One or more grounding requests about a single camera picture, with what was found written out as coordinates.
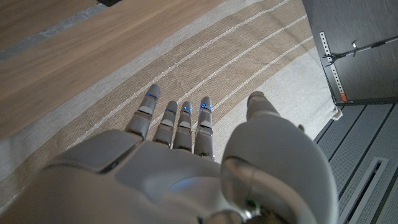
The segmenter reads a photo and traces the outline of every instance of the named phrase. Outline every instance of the wood grain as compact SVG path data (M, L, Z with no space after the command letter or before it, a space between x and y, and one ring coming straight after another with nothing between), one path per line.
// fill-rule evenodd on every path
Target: wood grain
M16 133L223 1L122 1L0 64L0 138Z
M95 4L95 0L3 0L0 2L0 49L10 47Z

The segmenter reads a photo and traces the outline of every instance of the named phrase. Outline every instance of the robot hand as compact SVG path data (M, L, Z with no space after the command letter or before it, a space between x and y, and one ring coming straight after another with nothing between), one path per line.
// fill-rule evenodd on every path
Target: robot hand
M146 138L150 121L160 95L160 88L152 85L140 107L134 113L131 121L127 125L125 131L139 135L143 139ZM200 102L198 127L195 138L194 154L214 160L213 150L213 130L211 122L211 100L208 96L204 97ZM175 133L174 143L172 146L172 137L174 131L175 115L177 113L177 103L170 101L164 111L162 121L160 122L155 136L154 142L159 142L173 149L185 149L192 151L191 137L191 114L192 104L184 102L181 107L180 119L178 120L177 131Z
M109 130L47 164L0 223L334 224L337 191L326 157L263 93L248 98L247 122L214 162L212 105L170 101L145 140L160 88L152 85L124 131Z

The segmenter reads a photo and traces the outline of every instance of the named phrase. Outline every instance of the robotic finger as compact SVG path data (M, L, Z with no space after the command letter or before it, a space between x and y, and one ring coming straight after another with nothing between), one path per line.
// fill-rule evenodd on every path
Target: robotic finger
M176 112L177 102L170 101L164 111L162 121L156 130L153 138L154 142L159 142L165 144L167 147L171 147Z
M186 101L181 108L180 119L178 120L177 132L175 133L173 143L174 149L185 149L192 152L191 114L192 105Z
M126 132L134 133L143 139L146 138L159 96L160 87L156 84L151 85L138 110L125 128Z
M200 102L197 134L195 138L196 155L214 160L213 124L211 122L211 100L208 96Z

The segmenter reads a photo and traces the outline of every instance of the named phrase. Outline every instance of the perforated metal bracket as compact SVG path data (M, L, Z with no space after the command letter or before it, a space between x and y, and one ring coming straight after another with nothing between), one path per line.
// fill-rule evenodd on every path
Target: perforated metal bracket
M322 46L323 46L323 49L325 51L325 55L329 56L330 55L330 49L329 49L328 41L326 40L325 32L324 31L320 32L319 36L321 37ZM328 59L328 61L330 63L332 63L331 57L327 57L327 59ZM344 93L343 86L341 85L340 77L338 76L335 64L334 63L331 64L330 68L331 68L331 72L333 74L333 78L336 81L336 84L337 84L337 87L338 87L338 91L340 92L341 98L343 99L343 101L347 101L347 97L346 97L346 94Z

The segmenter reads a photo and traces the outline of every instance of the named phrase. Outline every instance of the striped rug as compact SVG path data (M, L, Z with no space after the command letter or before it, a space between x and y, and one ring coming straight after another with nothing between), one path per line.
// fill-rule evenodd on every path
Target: striped rug
M195 128L199 102L209 96L220 161L230 132L244 121L243 102L256 89L283 116L309 125L313 138L334 108L314 46L301 0L226 1L3 141L0 207L57 154L104 130L123 129L153 83L162 94L148 139L169 100L193 103Z

